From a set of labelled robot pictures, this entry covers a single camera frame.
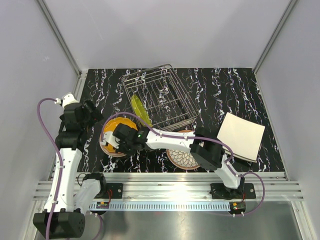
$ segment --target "floor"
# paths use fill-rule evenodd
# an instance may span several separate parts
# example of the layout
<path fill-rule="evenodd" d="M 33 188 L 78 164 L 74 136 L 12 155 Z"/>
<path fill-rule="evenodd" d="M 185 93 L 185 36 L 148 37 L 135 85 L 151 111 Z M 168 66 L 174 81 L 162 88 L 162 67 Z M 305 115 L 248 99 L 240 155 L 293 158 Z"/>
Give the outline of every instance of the floor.
<path fill-rule="evenodd" d="M 102 218 L 104 227 L 98 240 L 302 240 L 292 205 L 287 202 L 264 202 L 245 219 L 205 211 L 110 211 Z M 98 219 L 87 215 L 78 239 L 93 239 L 99 227 Z"/>
<path fill-rule="evenodd" d="M 121 77 L 137 69 L 90 69 L 87 74 L 81 101 L 92 100 L 101 109 L 104 118 L 116 112 L 132 112 Z M 251 68 L 178 68 L 176 72 L 199 109 L 194 129 L 203 126 L 217 131 L 224 115 L 230 112 L 238 117 L 265 126 L 258 162 L 240 159 L 233 161 L 239 172 L 284 172 L 271 124 L 262 96 Z M 173 173 L 186 172 L 168 159 L 166 150 L 141 151 L 133 157 L 109 157 L 99 146 L 103 121 L 88 132 L 79 172 L 114 173 Z M 188 172 L 207 172 L 203 168 Z"/>

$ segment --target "orange plate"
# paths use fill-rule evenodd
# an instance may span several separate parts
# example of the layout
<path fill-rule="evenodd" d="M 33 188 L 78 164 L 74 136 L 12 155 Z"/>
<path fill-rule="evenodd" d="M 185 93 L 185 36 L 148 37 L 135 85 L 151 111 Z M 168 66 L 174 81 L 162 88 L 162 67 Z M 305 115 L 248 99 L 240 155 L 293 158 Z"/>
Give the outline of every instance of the orange plate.
<path fill-rule="evenodd" d="M 108 121 L 108 123 L 105 125 L 105 127 L 103 129 L 103 133 L 113 132 L 116 129 L 116 127 L 118 126 L 118 124 L 125 124 L 125 125 L 129 126 L 130 128 L 138 130 L 137 125 L 133 121 L 131 121 L 129 118 L 117 117 L 117 118 L 114 118 L 114 119 L 111 119 L 110 121 Z M 121 156 L 118 156 L 118 157 L 125 156 L 125 154 L 123 154 L 123 153 L 116 153 L 116 149 L 111 144 L 108 144 L 107 146 L 102 146 L 100 144 L 100 146 L 106 154 L 110 153 L 109 155 L 112 157 L 117 157 L 117 156 L 115 156 L 117 154 L 121 154 Z"/>

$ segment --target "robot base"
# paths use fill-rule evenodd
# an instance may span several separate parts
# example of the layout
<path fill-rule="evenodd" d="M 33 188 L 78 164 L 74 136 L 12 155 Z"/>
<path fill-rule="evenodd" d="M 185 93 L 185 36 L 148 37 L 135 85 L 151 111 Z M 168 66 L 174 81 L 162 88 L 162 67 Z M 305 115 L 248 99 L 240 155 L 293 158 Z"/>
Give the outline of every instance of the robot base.
<path fill-rule="evenodd" d="M 49 212 L 36 213 L 33 224 L 46 236 Z M 80 212 L 54 212 L 50 225 L 50 239 L 80 238 L 85 230 L 85 215 Z"/>
<path fill-rule="evenodd" d="M 212 199 L 243 199 L 245 194 L 245 199 L 256 199 L 256 191 L 253 183 L 244 183 L 243 189 L 230 189 L 226 188 L 223 183 L 211 183 L 211 195 Z"/>

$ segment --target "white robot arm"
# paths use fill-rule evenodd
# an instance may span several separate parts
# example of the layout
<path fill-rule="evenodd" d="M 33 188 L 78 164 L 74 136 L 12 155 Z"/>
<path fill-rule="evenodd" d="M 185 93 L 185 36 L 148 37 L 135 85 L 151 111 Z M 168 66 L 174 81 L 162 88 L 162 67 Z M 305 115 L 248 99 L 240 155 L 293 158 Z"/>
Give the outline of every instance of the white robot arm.
<path fill-rule="evenodd" d="M 114 148 L 116 148 L 116 152 L 121 152 L 128 155 L 135 154 L 136 150 L 141 149 L 170 149 L 182 151 L 185 153 L 191 153 L 201 167 L 208 170 L 213 170 L 222 179 L 225 187 L 230 189 L 238 189 L 241 183 L 241 178 L 239 176 L 235 176 L 227 167 L 225 163 L 227 155 L 223 154 L 223 149 L 220 145 L 214 145 L 210 142 L 206 142 L 205 145 L 208 145 L 207 149 L 210 149 L 210 151 L 207 151 L 205 149 L 206 146 L 200 146 L 198 144 L 199 141 L 197 142 L 194 139 L 176 139 L 171 137 L 162 137 L 162 135 L 195 137 L 196 134 L 197 131 L 168 132 L 160 131 L 155 128 L 153 128 L 153 131 L 149 131 L 149 129 L 146 127 L 143 127 L 139 131 L 136 131 L 133 128 L 120 124 L 114 132 L 107 131 L 104 133 L 102 144 L 111 144 Z M 133 139 L 130 139 L 128 141 L 128 136 L 130 135 L 134 137 Z M 234 172 L 237 172 L 232 165 L 230 165 L 229 167 L 233 169 Z"/>
<path fill-rule="evenodd" d="M 42 213 L 36 213 L 33 224 L 45 236 L 49 212 L 53 202 L 55 207 L 50 222 L 50 238 L 79 238 L 85 226 L 85 213 L 95 197 L 105 195 L 107 184 L 102 173 L 90 173 L 85 176 L 79 192 L 74 195 L 75 178 L 79 162 L 87 141 L 87 129 L 103 119 L 101 113 L 90 101 L 79 103 L 71 93 L 56 102 L 64 108 L 60 116 L 61 126 L 55 143 L 62 156 L 62 176 L 59 177 L 60 159 L 56 158 L 56 171 L 54 172 L 52 187 Z M 102 144 L 111 144 L 116 152 L 134 155 L 141 150 L 170 149 L 180 150 L 192 154 L 197 163 L 207 169 L 213 170 L 222 179 L 227 191 L 234 191 L 238 196 L 243 194 L 244 178 L 235 176 L 232 166 L 226 166 L 227 156 L 221 145 L 210 141 L 189 139 L 188 137 L 211 138 L 212 134 L 203 128 L 194 132 L 165 132 L 155 128 L 152 130 L 141 127 L 135 130 L 127 125 L 119 124 L 114 132 L 106 132 Z"/>

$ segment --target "metal wire rack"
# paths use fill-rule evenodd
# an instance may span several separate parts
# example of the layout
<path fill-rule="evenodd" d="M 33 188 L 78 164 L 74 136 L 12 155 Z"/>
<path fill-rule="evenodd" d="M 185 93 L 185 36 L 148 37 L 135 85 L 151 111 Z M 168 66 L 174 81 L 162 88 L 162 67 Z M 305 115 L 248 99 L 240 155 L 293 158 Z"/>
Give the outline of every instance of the metal wire rack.
<path fill-rule="evenodd" d="M 199 114 L 194 101 L 170 64 L 125 75 L 122 83 L 132 109 L 130 99 L 136 95 L 154 128 L 172 131 L 191 124 Z"/>

